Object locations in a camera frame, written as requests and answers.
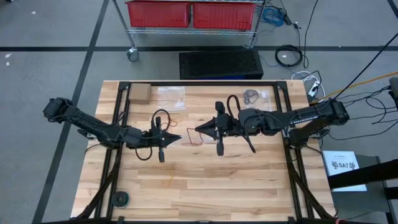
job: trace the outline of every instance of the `red plastic bin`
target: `red plastic bin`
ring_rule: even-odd
[[[250,30],[254,6],[252,3],[193,3],[193,26]]]
[[[126,2],[132,27],[188,27],[189,2]]]

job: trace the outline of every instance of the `power strip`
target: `power strip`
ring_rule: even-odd
[[[317,93],[317,87],[319,86],[320,82],[315,81],[315,83],[312,85],[310,91],[308,91],[308,94],[312,97],[315,96],[315,94]]]

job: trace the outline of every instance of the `clear plastic bag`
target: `clear plastic bag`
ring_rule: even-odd
[[[157,107],[167,111],[185,110],[185,87],[163,86],[157,89]]]
[[[243,99],[246,108],[272,111],[268,90],[244,90]]]

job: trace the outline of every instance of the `cardboard box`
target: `cardboard box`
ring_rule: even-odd
[[[150,86],[150,84],[133,83],[129,96],[131,103],[142,105],[149,104],[151,89],[152,87]]]

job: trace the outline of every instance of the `wooden table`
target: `wooden table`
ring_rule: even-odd
[[[287,84],[292,109],[308,106],[303,83],[289,80]],[[128,125],[141,130],[150,128],[149,121],[158,109],[157,88],[152,87],[149,105],[130,104]],[[117,89],[118,81],[103,83],[95,114],[98,119],[111,122]],[[113,219],[125,216],[126,220],[286,221],[287,217],[294,217],[281,133],[272,137],[251,137],[257,150],[255,154],[243,138],[225,138],[223,157],[217,156],[216,143],[208,136],[202,135],[204,142],[198,146],[198,133],[190,131],[194,143],[190,144],[186,128],[194,128],[216,116],[215,101],[223,101],[226,105],[226,99],[231,94],[239,97],[244,108],[243,91],[246,89],[268,90],[272,110],[276,110],[270,86],[186,86],[186,109],[170,111],[174,121],[172,126],[176,127],[170,127],[169,132],[181,135],[182,139],[165,149],[165,163],[159,163],[157,149],[148,161],[140,161],[134,150],[123,149],[118,190],[126,191],[130,201],[127,208],[114,209]],[[235,103],[231,105],[237,116]],[[167,120],[163,114],[161,117],[162,122]],[[88,146],[97,143],[90,141]],[[318,149],[315,140],[310,140],[308,145]],[[72,217],[82,212],[96,193],[105,151],[104,147],[97,146],[87,152]],[[145,157],[149,150],[141,149],[139,154]],[[334,215],[321,156],[307,148],[302,149],[302,156],[309,189]],[[303,216],[306,217],[303,195],[297,188]],[[102,214],[105,214],[108,193],[104,202]]]

